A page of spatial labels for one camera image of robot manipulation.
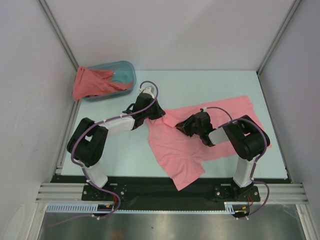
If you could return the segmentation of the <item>light pink t shirt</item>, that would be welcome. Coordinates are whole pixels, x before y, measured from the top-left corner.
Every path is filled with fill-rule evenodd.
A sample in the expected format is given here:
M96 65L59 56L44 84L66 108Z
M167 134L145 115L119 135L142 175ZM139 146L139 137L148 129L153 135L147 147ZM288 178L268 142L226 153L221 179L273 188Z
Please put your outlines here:
M148 143L158 164L173 180L177 190L182 190L204 172L204 161L237 155L230 142L209 147L198 135L186 136L176 129L176 124L207 107L214 128L248 115L261 128L248 96L238 96L199 105L167 109L165 115L156 120L147 120Z

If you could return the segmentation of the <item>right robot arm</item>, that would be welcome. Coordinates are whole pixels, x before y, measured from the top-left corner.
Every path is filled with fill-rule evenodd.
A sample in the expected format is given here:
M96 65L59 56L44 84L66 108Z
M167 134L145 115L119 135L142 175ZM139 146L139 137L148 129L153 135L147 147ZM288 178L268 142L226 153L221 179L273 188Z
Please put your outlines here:
M198 135L208 147L231 143L238 161L232 178L235 185L230 188L230 194L237 201L248 196L257 161L270 145L269 136L251 117L243 115L214 128L209 114L201 111L179 122L175 128L188 137Z

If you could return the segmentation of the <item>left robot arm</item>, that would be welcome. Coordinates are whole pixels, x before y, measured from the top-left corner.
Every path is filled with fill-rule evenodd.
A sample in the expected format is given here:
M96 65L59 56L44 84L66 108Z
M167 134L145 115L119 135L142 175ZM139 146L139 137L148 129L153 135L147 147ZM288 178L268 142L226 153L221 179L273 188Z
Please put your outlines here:
M67 143L71 161L81 167L87 181L94 186L93 194L100 200L107 199L111 193L108 177L100 163L107 136L133 131L146 119L157 120L166 114L153 91L151 86L142 89L135 103L116 117L100 122L83 118Z

